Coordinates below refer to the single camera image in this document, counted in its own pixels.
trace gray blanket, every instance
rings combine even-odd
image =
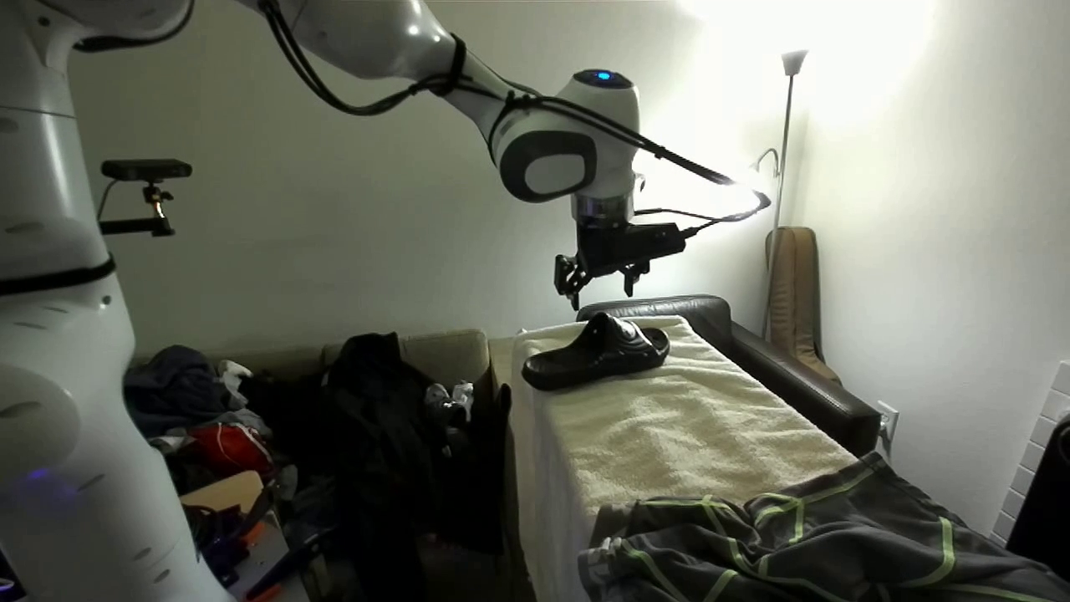
[[[594,602],[1060,602],[1048,564],[975,537],[881,455],[728,504],[602,510],[577,573]]]

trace white bed sheet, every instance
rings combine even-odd
[[[564,348],[585,324],[523,332],[512,358],[517,538],[538,602],[581,602],[574,557],[602,504],[655,496],[747,501],[852,463],[796,408],[709,348],[683,318],[655,370],[572,393],[525,386],[523,360]]]

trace black couch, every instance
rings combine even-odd
[[[762,338],[732,320],[728,302],[717,293],[683,293],[683,299],[636,299],[590,305],[577,318],[592,314],[683,314],[700,338],[759,377],[770,393],[789,402],[816,427],[835,437],[852,455],[866,455],[881,437],[881,413],[850,394],[844,386],[823,382],[803,360],[770,348]]]

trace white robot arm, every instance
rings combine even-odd
[[[636,86],[574,75],[557,96],[464,57],[422,0],[245,0],[336,107],[302,48],[353,77],[408,77],[476,121],[523,201],[574,196],[577,257],[557,290],[683,251],[679,229],[636,229]],[[0,550],[32,602],[232,599],[196,557],[165,457],[120,394],[133,329],[101,238],[66,89],[66,54],[173,36],[191,0],[0,0]]]

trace white wall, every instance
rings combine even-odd
[[[709,54],[709,27],[675,3],[431,8],[473,54],[542,89],[557,89],[577,66],[626,72],[641,86],[645,134],[696,160],[747,164],[772,140],[748,65]],[[397,86],[328,77],[350,102]],[[476,126],[436,96],[377,121],[328,110],[288,72],[260,17],[236,3],[202,0],[191,30],[171,45],[77,57],[72,95],[89,164],[193,164],[191,182],[171,185],[176,238],[114,238],[139,353],[464,324],[503,335],[572,314],[552,290],[552,257],[574,243],[568,201],[512,201]],[[651,176],[638,203],[718,212],[717,189],[655,160],[641,171]],[[136,189],[117,189],[110,219],[133,207]],[[700,238],[690,256],[658,262],[638,293],[718,290],[751,314],[743,299],[759,289],[762,229]],[[590,299],[607,293],[623,293],[620,279]]]
[[[1060,0],[942,0],[907,48],[813,54],[800,79],[827,358],[902,408],[892,463],[975,528],[1070,354],[1068,25]]]

